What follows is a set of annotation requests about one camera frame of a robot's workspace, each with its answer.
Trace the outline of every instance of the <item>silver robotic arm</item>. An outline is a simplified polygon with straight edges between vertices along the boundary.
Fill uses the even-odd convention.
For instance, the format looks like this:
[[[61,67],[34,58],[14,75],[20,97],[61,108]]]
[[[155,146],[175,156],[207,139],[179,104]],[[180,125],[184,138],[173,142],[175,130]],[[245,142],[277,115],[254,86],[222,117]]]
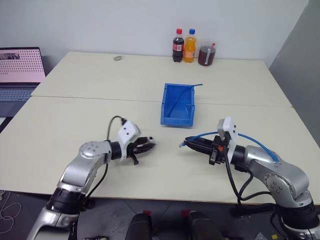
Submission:
[[[183,144],[208,154],[211,165],[225,163],[230,175],[230,164],[238,171],[251,173],[269,190],[276,203],[281,227],[288,236],[293,239],[320,240],[320,221],[308,191],[307,175],[299,167],[282,160],[275,152],[271,153],[276,160],[262,147],[237,145],[238,132],[231,117],[220,120],[217,132],[219,136],[213,141],[187,137]],[[233,190],[239,198],[238,191]]]
[[[78,217],[97,170],[111,159],[126,158],[130,153],[128,146],[137,141],[139,135],[138,127],[126,121],[118,132],[116,142],[89,141],[83,144],[76,158],[64,170],[56,190],[40,212],[27,240],[70,239],[72,235],[76,236]],[[152,147],[152,138],[147,139]]]

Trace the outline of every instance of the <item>floor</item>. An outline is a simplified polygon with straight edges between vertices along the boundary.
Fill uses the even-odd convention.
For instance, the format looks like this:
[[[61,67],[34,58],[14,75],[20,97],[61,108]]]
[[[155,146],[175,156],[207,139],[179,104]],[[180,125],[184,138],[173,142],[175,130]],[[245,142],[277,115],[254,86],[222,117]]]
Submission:
[[[9,192],[0,201],[2,209]],[[46,200],[36,195],[12,192],[4,207],[21,204],[21,212],[14,219],[13,228],[0,234],[1,240],[25,240]],[[230,215],[232,204],[143,199],[96,199],[95,207],[82,212],[78,221],[78,239],[107,236],[110,240],[125,239],[132,217],[142,211],[151,211],[154,240],[185,240],[182,230],[182,210],[200,211],[217,225],[225,237],[254,240],[259,232],[271,240],[277,232],[270,224],[271,213],[259,213],[239,218]],[[1,212],[2,216],[17,214],[17,204]],[[11,221],[0,219],[0,232],[9,229]]]

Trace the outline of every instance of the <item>blue storage bin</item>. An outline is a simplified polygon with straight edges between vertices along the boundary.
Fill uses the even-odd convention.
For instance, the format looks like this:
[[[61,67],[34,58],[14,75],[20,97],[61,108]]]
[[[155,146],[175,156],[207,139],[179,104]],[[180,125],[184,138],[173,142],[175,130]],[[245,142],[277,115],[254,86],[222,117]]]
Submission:
[[[161,106],[161,124],[192,127],[194,115],[194,85],[166,83]]]

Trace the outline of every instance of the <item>table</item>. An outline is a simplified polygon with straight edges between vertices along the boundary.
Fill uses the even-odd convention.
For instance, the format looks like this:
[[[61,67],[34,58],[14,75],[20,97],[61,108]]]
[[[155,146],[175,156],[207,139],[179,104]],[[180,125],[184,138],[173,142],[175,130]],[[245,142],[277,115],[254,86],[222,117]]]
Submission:
[[[160,102],[33,96],[0,134],[0,189],[52,194],[81,144],[104,140],[114,115],[136,123],[157,145],[138,157],[138,165],[130,159],[112,161],[96,197],[236,202],[224,164],[211,166],[208,156],[178,147],[184,137],[214,131],[219,119],[232,116],[240,133],[302,168],[313,201],[320,204],[320,150],[291,107],[197,104],[193,128],[174,128],[160,125]],[[111,140],[119,127],[112,125]],[[242,138],[238,143],[254,145]],[[237,171],[233,176],[238,188],[248,177]],[[244,195],[265,189],[254,179]],[[248,202],[271,201],[259,196]]]
[[[291,107],[260,60],[173,62],[172,57],[69,52],[33,96],[161,102],[165,83],[203,84],[196,104]]]

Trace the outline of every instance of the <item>laptop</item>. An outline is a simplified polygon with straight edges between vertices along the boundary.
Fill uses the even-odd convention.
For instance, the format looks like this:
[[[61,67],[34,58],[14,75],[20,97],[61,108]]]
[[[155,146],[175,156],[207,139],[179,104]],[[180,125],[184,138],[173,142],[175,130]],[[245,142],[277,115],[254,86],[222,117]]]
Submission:
[[[45,77],[38,47],[0,48],[0,118],[13,117]]]

